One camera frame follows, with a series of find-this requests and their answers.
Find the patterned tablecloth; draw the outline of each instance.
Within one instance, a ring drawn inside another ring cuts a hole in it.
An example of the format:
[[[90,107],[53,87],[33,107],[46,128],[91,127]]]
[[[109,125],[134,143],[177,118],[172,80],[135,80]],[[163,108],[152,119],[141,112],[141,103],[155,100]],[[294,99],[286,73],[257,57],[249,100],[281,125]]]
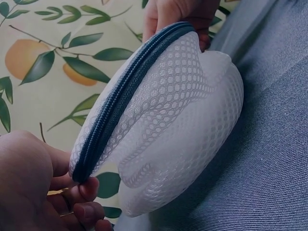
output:
[[[28,130],[70,151],[89,109],[141,45],[147,0],[0,0],[0,133]],[[213,37],[237,1],[222,0]],[[120,178],[104,166],[96,201],[116,222]]]

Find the fingernail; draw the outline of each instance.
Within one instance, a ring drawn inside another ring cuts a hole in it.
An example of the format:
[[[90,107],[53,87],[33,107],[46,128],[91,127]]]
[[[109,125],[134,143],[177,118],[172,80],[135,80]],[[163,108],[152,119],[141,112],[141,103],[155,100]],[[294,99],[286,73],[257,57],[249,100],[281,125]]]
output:
[[[91,218],[94,216],[94,208],[88,205],[83,205],[82,206],[85,212],[85,218]]]

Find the lemon print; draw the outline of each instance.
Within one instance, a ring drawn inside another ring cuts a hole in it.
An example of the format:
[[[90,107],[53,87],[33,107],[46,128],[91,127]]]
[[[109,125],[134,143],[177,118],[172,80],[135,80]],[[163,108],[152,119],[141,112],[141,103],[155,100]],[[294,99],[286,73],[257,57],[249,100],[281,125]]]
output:
[[[23,80],[37,57],[47,51],[49,47],[42,42],[19,39],[6,53],[5,65],[14,77]]]
[[[77,73],[73,70],[68,64],[63,65],[63,70],[66,75],[74,82],[85,85],[85,86],[93,86],[97,83],[96,80],[84,77],[83,75]]]

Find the zipper teeth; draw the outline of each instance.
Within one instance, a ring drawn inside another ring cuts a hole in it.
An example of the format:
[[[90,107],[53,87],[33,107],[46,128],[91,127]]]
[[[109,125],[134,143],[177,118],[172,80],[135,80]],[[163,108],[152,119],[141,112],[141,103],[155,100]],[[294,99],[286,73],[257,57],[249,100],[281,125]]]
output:
[[[113,106],[114,106],[116,100],[118,99],[119,95],[122,93],[123,88],[125,88],[126,83],[130,80],[129,77],[132,75],[132,73],[136,69],[135,67],[138,66],[143,61],[144,57],[147,56],[148,53],[150,53],[152,51],[152,48],[157,43],[160,43],[161,40],[165,36],[168,36],[169,34],[173,33],[175,30],[177,30],[179,28],[187,27],[187,26],[191,26],[191,25],[189,23],[182,23],[180,25],[172,26],[168,31],[166,31],[162,35],[159,35],[158,38],[154,38],[152,41],[150,41],[148,43],[148,46],[144,48],[144,51],[143,51],[143,54],[142,54],[141,57],[137,55],[134,58],[136,63],[131,65],[128,69],[128,74],[125,74],[124,76],[122,76],[121,79],[118,81],[117,85],[114,87],[114,89],[115,89],[114,91],[116,91],[116,94],[115,94],[115,92],[111,93],[111,97],[107,98],[106,102],[103,105],[103,111],[99,113],[100,118],[96,123],[96,126],[94,128],[94,131],[92,132],[91,137],[88,138],[90,141],[89,141],[89,144],[88,144],[87,149],[85,151],[85,155],[82,158],[83,159],[82,160],[83,166],[85,166],[86,162],[88,161],[87,157],[89,156],[91,149],[95,149],[95,147],[97,146],[97,142],[98,142],[99,139],[96,135],[97,135],[97,133],[100,134],[102,132],[103,125],[106,123],[106,120],[108,119],[110,112],[113,109]]]

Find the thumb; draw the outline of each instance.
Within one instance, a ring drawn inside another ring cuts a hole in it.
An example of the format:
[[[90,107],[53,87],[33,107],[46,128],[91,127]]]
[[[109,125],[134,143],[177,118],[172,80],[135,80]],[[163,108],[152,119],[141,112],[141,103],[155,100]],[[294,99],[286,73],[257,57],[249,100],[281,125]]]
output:
[[[182,13],[175,1],[157,2],[158,21],[156,32],[182,19]]]

